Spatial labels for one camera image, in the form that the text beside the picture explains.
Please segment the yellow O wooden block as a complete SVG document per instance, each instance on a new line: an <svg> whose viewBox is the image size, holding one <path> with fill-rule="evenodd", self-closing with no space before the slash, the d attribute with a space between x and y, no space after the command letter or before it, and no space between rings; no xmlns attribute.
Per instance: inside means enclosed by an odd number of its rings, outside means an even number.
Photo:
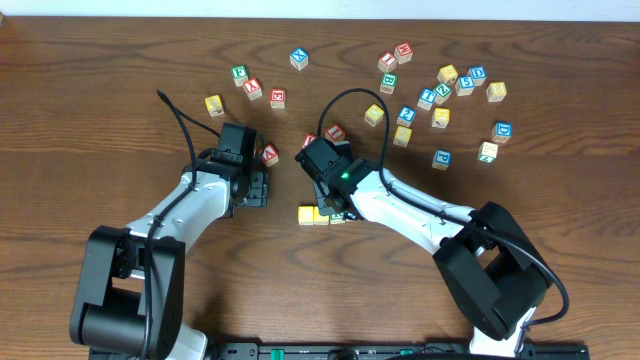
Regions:
<svg viewBox="0 0 640 360"><path fill-rule="evenodd" d="M319 211L319 207L315 206L313 208L313 224L314 225L329 225L330 224L330 216L329 215L321 215Z"/></svg>

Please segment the green R wooden block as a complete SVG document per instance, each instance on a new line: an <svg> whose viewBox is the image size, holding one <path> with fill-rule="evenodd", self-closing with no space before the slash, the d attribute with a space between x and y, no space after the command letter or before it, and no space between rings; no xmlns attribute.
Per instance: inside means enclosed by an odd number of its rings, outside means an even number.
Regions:
<svg viewBox="0 0 640 360"><path fill-rule="evenodd" d="M342 213L331 214L329 217L329 221L331 225L344 224L346 222L344 215Z"/></svg>

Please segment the yellow C wooden block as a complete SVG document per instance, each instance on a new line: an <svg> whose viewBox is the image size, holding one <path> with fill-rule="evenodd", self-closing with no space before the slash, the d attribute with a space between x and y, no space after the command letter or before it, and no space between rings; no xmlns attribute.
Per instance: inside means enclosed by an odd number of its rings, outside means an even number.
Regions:
<svg viewBox="0 0 640 360"><path fill-rule="evenodd" d="M298 224L299 225L314 224L314 207L313 206L298 207Z"/></svg>

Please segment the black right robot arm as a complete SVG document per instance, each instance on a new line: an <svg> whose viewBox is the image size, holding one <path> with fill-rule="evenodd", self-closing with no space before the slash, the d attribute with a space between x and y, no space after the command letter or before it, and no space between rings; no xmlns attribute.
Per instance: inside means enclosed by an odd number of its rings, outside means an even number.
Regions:
<svg viewBox="0 0 640 360"><path fill-rule="evenodd" d="M374 162L353 159L348 142L316 138L295 160L334 212L382 224L432 255L474 326L470 353L519 355L552 277L506 209L488 202L475 210L434 198Z"/></svg>

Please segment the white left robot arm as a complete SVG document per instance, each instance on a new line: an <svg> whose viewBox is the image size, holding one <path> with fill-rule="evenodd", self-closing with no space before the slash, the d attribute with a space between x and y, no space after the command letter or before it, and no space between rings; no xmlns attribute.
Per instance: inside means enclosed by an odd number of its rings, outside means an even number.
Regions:
<svg viewBox="0 0 640 360"><path fill-rule="evenodd" d="M217 146L196 156L153 210L91 233L70 322L71 340L90 358L207 358L208 337L183 322L186 254L214 221L266 205L257 138L224 124Z"/></svg>

